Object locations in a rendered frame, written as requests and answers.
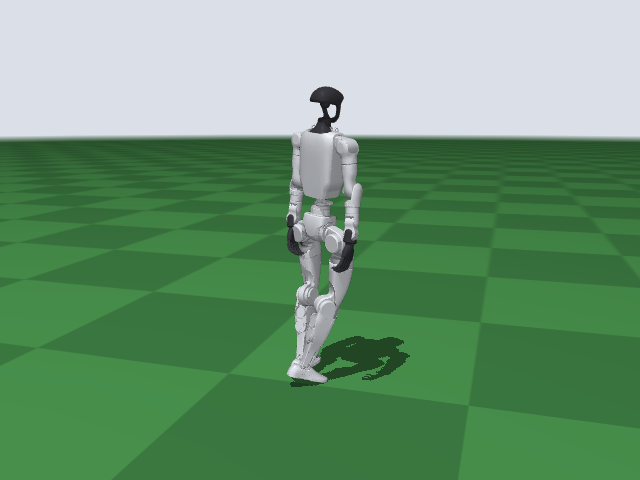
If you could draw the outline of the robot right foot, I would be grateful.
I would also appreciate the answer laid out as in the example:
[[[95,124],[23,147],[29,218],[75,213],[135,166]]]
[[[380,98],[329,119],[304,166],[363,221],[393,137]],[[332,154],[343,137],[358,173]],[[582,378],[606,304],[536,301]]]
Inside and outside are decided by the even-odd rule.
[[[298,363],[292,364],[289,367],[286,374],[293,378],[306,379],[313,382],[321,382],[321,383],[327,382],[328,378],[325,375],[317,372],[311,366],[310,366],[310,370],[304,370],[301,368],[301,365],[302,364],[299,365]],[[305,366],[303,368],[305,368]]]

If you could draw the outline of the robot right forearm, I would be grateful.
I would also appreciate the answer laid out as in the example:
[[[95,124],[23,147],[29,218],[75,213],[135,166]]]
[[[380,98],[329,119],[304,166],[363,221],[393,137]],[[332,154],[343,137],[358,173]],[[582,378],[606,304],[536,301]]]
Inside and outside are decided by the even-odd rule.
[[[358,236],[358,226],[359,226],[359,207],[361,203],[361,198],[363,194],[363,188],[360,184],[355,184],[353,187],[351,200],[346,200],[344,202],[345,207],[345,229],[343,231],[343,236],[347,229],[352,231],[352,241],[355,241]]]

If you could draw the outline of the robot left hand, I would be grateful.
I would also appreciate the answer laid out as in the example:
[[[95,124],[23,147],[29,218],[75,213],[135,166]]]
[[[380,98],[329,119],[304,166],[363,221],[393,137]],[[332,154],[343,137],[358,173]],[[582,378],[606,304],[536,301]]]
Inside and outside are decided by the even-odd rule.
[[[294,253],[295,255],[301,256],[302,254],[305,254],[304,252],[301,252],[301,250],[299,249],[299,245],[298,242],[295,241],[294,238],[294,233],[293,233],[293,226],[294,226],[294,216],[292,214],[288,215],[287,217],[287,226],[289,227],[288,233],[287,233],[287,240],[288,240],[288,250],[291,253]],[[303,242],[299,242],[301,245],[303,244]],[[304,246],[304,245],[302,245]]]

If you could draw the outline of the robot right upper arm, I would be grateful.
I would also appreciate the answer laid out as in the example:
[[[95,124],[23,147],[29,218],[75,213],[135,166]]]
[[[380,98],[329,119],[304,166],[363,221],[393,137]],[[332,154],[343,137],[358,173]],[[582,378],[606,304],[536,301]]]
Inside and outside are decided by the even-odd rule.
[[[354,185],[360,184],[356,182],[359,146],[356,140],[343,136],[335,137],[335,142],[336,152],[341,157],[343,195],[351,199]]]

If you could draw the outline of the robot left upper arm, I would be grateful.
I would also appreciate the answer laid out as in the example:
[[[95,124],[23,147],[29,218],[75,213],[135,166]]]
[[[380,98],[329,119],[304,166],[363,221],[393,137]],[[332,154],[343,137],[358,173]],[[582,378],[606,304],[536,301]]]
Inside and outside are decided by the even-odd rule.
[[[300,138],[304,131],[295,132],[292,136],[291,143],[293,147],[292,155],[292,184],[302,187],[300,180]]]

